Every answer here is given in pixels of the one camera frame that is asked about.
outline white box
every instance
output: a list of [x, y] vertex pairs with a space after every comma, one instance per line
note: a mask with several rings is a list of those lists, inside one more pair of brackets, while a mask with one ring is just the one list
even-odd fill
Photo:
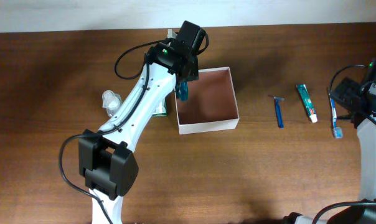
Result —
[[234, 129], [239, 121], [230, 67], [199, 70], [199, 80], [188, 82], [188, 100], [176, 97], [180, 134]]

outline green toothpaste tube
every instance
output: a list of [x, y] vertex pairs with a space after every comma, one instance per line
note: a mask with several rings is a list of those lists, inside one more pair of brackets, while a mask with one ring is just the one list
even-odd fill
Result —
[[304, 106], [306, 107], [306, 111], [307, 111], [308, 116], [310, 117], [310, 120], [313, 123], [317, 122], [318, 121], [317, 114], [315, 113], [314, 105], [310, 100], [310, 96], [308, 95], [306, 85], [305, 84], [296, 85], [296, 87], [299, 90], [301, 99], [304, 103]]

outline wooden table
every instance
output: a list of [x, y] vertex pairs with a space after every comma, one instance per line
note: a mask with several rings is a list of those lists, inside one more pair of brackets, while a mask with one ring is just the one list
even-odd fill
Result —
[[[334, 72], [376, 57], [376, 23], [206, 28], [210, 46], [200, 68], [229, 66], [240, 121], [234, 130], [180, 136], [174, 96], [170, 114], [152, 118], [138, 142], [139, 175], [123, 202], [125, 223], [238, 223], [314, 216], [331, 203], [356, 200], [360, 147], [356, 130], [331, 133], [326, 88]], [[166, 29], [0, 34], [0, 223], [90, 223], [91, 199], [67, 186], [58, 170], [62, 141], [108, 119], [101, 94], [126, 98], [136, 81], [113, 65], [135, 45]], [[123, 75], [143, 61], [123, 59]], [[360, 68], [345, 72], [359, 80]], [[306, 115], [295, 85], [305, 83], [318, 123]], [[279, 129], [273, 100], [284, 97]], [[338, 114], [346, 113], [337, 108]], [[65, 151], [74, 183], [77, 142]], [[331, 216], [337, 211], [326, 214]]]

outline toothbrush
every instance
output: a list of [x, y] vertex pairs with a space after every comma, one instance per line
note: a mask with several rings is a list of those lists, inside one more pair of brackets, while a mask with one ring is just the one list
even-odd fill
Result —
[[333, 136], [336, 139], [343, 138], [343, 130], [342, 130], [342, 128], [336, 126], [337, 115], [336, 115], [335, 101], [331, 98], [330, 95], [329, 95], [329, 99], [331, 100], [332, 132], [333, 132]]

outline black cable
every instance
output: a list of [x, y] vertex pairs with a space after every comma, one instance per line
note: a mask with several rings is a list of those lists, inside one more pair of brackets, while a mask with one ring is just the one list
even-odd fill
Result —
[[366, 68], [367, 66], [366, 65], [348, 65], [342, 69], [340, 69], [339, 71], [336, 72], [336, 74], [333, 76], [332, 80], [331, 80], [331, 85], [329, 86], [329, 91], [331, 92], [332, 91], [332, 84], [336, 78], [336, 76], [338, 76], [338, 74], [340, 74], [340, 72], [343, 72], [344, 70], [348, 69], [348, 68], [353, 68], [353, 67], [363, 67], [363, 68]]
[[360, 89], [360, 94], [361, 94], [361, 95], [364, 94], [364, 91], [365, 91], [366, 87], [367, 87], [369, 84], [374, 84], [374, 81], [367, 81], [366, 83], [364, 83], [364, 84], [361, 86], [361, 89]]
[[69, 181], [67, 178], [66, 178], [66, 175], [65, 175], [65, 172], [63, 171], [63, 166], [62, 166], [62, 156], [63, 156], [63, 152], [65, 150], [65, 147], [66, 145], [74, 140], [74, 139], [77, 139], [77, 138], [95, 138], [95, 137], [99, 137], [99, 136], [103, 136], [103, 135], [106, 135], [106, 134], [110, 134], [116, 130], [118, 130], [119, 128], [121, 128], [129, 119], [130, 117], [133, 115], [133, 113], [135, 112], [136, 108], [138, 107], [139, 103], [141, 102], [141, 100], [143, 99], [144, 97], [144, 94], [145, 94], [145, 91], [148, 87], [148, 82], [149, 82], [149, 60], [148, 60], [148, 55], [147, 53], [144, 54], [144, 61], [146, 63], [146, 80], [145, 80], [145, 83], [143, 85], [143, 90], [140, 94], [140, 96], [138, 97], [137, 99], [137, 102], [134, 104], [133, 108], [131, 109], [131, 111], [127, 114], [127, 116], [125, 117], [124, 120], [122, 120], [122, 122], [119, 124], [119, 125], [115, 125], [114, 128], [112, 128], [111, 130], [108, 130], [108, 131], [105, 131], [105, 132], [102, 132], [102, 133], [95, 133], [95, 134], [76, 134], [74, 136], [70, 136], [69, 138], [67, 138], [61, 145], [61, 148], [59, 150], [59, 158], [58, 158], [58, 166], [59, 166], [59, 171], [61, 173], [61, 176], [63, 178], [63, 180], [69, 185], [71, 186], [73, 189], [91, 197], [91, 198], [94, 198], [98, 204], [100, 205], [101, 207], [101, 210], [104, 214], [104, 216], [106, 217], [106, 219], [108, 220], [108, 222], [110, 224], [113, 224], [108, 213], [106, 212], [105, 210], [105, 207], [103, 206], [103, 203], [101, 201], [101, 199], [99, 197], [97, 197], [96, 195], [93, 195], [91, 194], [90, 192], [86, 191], [86, 190], [83, 190], [81, 189], [80, 187], [77, 187], [76, 185], [74, 185], [73, 183], [71, 183], [71, 181]]
[[140, 74], [141, 74], [141, 72], [143, 72], [143, 68], [144, 68], [144, 64], [145, 64], [145, 62], [143, 63], [143, 66], [141, 67], [141, 69], [140, 69], [140, 71], [137, 73], [137, 75], [134, 75], [134, 76], [132, 76], [132, 77], [123, 77], [123, 76], [121, 76], [121, 75], [118, 73], [118, 64], [119, 64], [120, 60], [121, 60], [126, 54], [128, 54], [128, 53], [132, 52], [133, 50], [136, 50], [136, 49], [138, 49], [138, 48], [140, 48], [140, 47], [145, 47], [145, 46], [149, 46], [149, 45], [152, 45], [152, 44], [157, 44], [157, 43], [160, 43], [160, 42], [164, 42], [164, 43], [166, 44], [166, 43], [168, 43], [169, 41], [170, 41], [169, 38], [164, 39], [164, 40], [157, 40], [157, 41], [154, 41], [154, 42], [149, 42], [149, 43], [146, 43], [146, 44], [141, 44], [141, 45], [139, 45], [139, 46], [135, 46], [135, 47], [133, 47], [133, 48], [131, 48], [131, 49], [126, 50], [123, 54], [121, 54], [121, 55], [119, 56], [119, 58], [118, 58], [118, 59], [116, 60], [116, 62], [115, 62], [115, 74], [116, 74], [119, 78], [122, 78], [122, 79], [124, 79], [124, 80], [133, 80], [133, 79], [139, 77]]
[[209, 46], [209, 36], [205, 34], [205, 38], [206, 38], [205, 47], [202, 50], [198, 50], [198, 53], [196, 55], [200, 55], [201, 53], [203, 53], [206, 50], [206, 48]]
[[337, 116], [336, 119], [338, 119], [340, 121], [351, 121], [352, 116], [351, 116], [351, 114], [340, 115], [340, 116]]

